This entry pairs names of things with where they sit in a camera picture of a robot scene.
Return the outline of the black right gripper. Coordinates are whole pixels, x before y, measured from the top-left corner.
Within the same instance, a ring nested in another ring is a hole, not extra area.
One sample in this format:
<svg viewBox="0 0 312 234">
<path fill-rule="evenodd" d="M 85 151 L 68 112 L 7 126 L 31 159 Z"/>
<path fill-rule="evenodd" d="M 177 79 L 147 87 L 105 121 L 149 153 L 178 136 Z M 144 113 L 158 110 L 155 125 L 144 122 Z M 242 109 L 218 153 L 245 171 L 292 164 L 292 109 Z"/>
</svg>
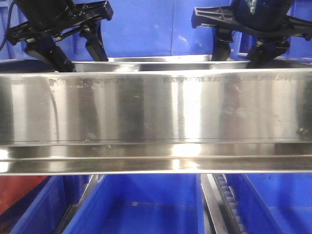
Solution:
<svg viewBox="0 0 312 234">
<path fill-rule="evenodd" d="M 293 0 L 233 0 L 229 6 L 196 7 L 192 27 L 213 29 L 212 61 L 226 61 L 231 52 L 232 30 L 260 39 L 247 54 L 247 68 L 261 68 L 286 53 L 289 36 L 312 39 L 312 23 L 287 15 Z"/>
</svg>

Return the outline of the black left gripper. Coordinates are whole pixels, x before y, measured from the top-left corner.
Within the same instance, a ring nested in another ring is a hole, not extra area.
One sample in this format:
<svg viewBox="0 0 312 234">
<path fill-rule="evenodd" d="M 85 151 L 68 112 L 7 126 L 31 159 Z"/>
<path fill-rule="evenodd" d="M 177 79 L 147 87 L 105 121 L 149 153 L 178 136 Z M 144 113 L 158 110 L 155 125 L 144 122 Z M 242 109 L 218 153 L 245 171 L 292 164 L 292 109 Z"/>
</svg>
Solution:
<svg viewBox="0 0 312 234">
<path fill-rule="evenodd" d="M 72 72 L 74 65 L 57 41 L 80 32 L 93 61 L 108 61 L 101 20 L 111 20 L 113 9 L 107 0 L 75 4 L 72 0 L 15 0 L 27 21 L 8 29 L 7 39 L 15 45 L 26 40 L 25 53 L 51 65 L 58 72 Z"/>
</svg>

